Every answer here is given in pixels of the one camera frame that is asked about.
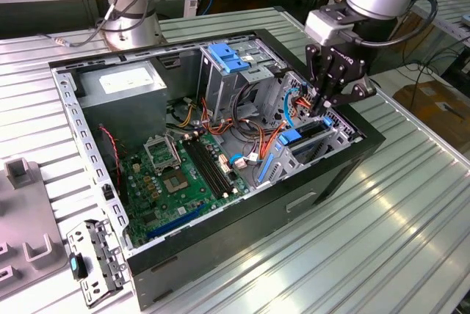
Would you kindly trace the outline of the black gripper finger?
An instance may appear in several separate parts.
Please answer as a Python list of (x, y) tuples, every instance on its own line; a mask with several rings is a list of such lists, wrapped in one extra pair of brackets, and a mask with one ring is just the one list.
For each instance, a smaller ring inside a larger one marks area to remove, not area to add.
[(330, 106), (330, 98), (336, 86), (336, 79), (330, 73), (335, 60), (334, 48), (310, 44), (305, 48), (310, 83), (315, 91), (309, 113), (324, 114)]
[(324, 75), (319, 97), (319, 114), (323, 115), (332, 107), (362, 101), (376, 93), (377, 90), (366, 78), (362, 67), (355, 70), (346, 67), (334, 68)]

